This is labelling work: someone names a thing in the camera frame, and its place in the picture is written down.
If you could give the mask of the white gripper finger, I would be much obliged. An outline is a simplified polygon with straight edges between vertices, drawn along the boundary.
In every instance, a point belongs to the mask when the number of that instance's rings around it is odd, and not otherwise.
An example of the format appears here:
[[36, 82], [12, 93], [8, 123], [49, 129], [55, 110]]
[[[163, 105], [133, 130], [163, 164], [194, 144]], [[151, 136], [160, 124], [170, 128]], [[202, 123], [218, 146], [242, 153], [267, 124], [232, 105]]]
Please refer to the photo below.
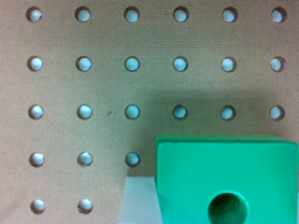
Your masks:
[[154, 177], [126, 178], [118, 224], [163, 224]]

